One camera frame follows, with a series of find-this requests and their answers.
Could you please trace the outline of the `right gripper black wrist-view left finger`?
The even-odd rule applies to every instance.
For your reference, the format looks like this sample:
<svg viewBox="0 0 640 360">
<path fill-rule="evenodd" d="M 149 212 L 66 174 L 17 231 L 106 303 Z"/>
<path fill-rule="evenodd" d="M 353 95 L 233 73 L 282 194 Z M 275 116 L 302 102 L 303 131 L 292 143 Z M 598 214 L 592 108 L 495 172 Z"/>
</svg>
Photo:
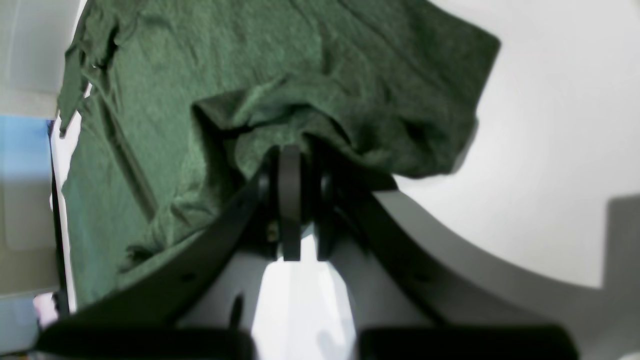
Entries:
<svg viewBox="0 0 640 360">
<path fill-rule="evenodd" d="M 49 326 L 46 360 L 253 360 L 250 280 L 301 258 L 303 156 L 274 146 L 219 218 L 134 285 Z"/>
</svg>

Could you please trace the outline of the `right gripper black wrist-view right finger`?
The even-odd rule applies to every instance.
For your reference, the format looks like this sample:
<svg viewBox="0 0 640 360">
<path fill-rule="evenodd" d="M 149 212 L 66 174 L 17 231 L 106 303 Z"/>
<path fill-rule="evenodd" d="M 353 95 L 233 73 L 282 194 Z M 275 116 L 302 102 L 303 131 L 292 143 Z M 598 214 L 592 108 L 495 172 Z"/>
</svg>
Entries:
<svg viewBox="0 0 640 360">
<path fill-rule="evenodd" d="M 354 360 L 576 360 L 562 326 L 474 284 L 423 249 L 374 191 L 389 174 L 310 145 L 317 258 L 345 283 Z"/>
</svg>

